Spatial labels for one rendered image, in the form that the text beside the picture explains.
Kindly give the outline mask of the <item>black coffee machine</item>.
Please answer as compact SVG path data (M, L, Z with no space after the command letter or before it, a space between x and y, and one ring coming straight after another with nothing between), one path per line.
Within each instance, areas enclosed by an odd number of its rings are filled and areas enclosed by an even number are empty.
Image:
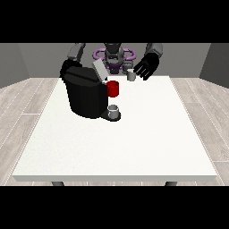
M108 99L106 82L99 80L96 71L88 67L71 67L63 77L71 110L84 118L104 118L110 122L121 119L121 113L115 119L108 117Z

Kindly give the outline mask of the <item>pale grey machine lid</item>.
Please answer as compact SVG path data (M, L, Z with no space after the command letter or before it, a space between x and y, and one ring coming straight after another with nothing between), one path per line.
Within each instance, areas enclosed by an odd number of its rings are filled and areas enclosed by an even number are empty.
M92 67L96 71L100 81L104 81L108 77L108 71L106 70L106 67L101 59L94 61L92 63Z

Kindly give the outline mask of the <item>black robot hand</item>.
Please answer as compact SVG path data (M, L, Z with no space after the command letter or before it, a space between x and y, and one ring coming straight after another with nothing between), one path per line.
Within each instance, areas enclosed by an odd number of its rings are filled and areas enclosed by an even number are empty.
M159 57L156 53L147 53L138 64L133 68L133 71L143 80L147 80L159 66Z
M64 75L66 74L66 71L71 68L71 67L82 67L82 64L80 64L79 62L77 61L73 61L71 59L66 59L63 64L62 64L62 67L61 67L61 70L60 70L60 77L63 78Z

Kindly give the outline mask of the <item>small grey coffee pod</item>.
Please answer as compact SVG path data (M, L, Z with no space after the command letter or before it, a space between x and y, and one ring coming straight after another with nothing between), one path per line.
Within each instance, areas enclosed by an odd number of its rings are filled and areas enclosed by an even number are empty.
M135 81L136 80L136 73L133 71L133 69L127 70L127 80L128 81Z

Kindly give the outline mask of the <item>small grey cup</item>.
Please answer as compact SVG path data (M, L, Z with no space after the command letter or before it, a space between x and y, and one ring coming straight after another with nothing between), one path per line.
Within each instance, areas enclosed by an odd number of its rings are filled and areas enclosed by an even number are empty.
M115 119L119 115L119 108L117 105L110 105L107 108L107 111L108 111L108 117L111 119Z

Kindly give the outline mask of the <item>red pod holder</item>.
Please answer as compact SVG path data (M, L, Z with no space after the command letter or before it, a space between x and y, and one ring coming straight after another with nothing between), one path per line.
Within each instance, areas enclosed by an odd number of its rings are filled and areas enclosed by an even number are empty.
M115 98L119 95L119 82L118 81L108 81L107 86L107 95L111 98Z

